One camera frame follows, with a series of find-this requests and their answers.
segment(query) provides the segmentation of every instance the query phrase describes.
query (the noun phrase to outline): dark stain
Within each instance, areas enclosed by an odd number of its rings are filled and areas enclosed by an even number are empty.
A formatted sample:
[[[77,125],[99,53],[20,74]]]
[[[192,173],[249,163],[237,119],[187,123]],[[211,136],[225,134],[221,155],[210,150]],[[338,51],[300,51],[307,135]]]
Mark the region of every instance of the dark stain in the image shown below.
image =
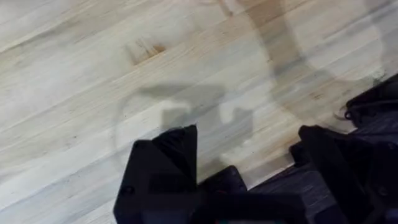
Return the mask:
[[[321,93],[311,93],[310,96],[314,99],[314,100],[319,100],[320,98],[322,98],[323,94]]]
[[[150,45],[149,47],[144,44],[142,40],[137,40],[136,44],[139,48],[144,50],[144,53],[134,53],[131,47],[129,47],[128,45],[125,47],[127,57],[129,58],[129,61],[132,63],[132,65],[138,65],[166,50],[166,48],[161,44]]]
[[[166,48],[162,45],[155,45],[154,49],[157,51],[158,54],[166,50]]]

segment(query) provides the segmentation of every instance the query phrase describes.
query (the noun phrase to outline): wood grain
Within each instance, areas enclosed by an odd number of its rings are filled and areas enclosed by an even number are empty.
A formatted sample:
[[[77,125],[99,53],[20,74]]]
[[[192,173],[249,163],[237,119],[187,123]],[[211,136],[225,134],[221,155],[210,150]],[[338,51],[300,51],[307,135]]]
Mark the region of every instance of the wood grain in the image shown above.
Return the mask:
[[[4,0],[0,223],[115,223],[136,139],[197,124],[198,181],[253,187],[303,125],[395,74],[393,0]]]

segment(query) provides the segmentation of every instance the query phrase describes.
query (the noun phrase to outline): black object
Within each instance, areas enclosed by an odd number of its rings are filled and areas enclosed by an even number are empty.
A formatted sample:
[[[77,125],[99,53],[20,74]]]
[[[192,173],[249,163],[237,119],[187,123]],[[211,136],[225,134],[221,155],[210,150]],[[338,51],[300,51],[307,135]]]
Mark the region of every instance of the black object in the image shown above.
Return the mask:
[[[358,129],[304,126],[295,165],[247,192],[231,166],[196,183],[197,129],[136,141],[114,207],[118,224],[398,223],[398,76],[347,103]]]
[[[301,198],[249,194],[235,167],[196,183],[197,129],[189,126],[136,141],[114,214],[119,224],[283,220],[307,223]]]

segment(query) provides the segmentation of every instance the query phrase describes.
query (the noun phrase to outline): wooden floor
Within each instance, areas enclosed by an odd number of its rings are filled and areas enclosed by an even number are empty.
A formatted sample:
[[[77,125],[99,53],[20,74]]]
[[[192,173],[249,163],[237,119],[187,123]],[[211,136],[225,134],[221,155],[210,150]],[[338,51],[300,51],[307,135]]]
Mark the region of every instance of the wooden floor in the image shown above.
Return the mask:
[[[136,139],[199,129],[249,187],[398,68],[393,0],[2,0],[0,223],[114,223]]]

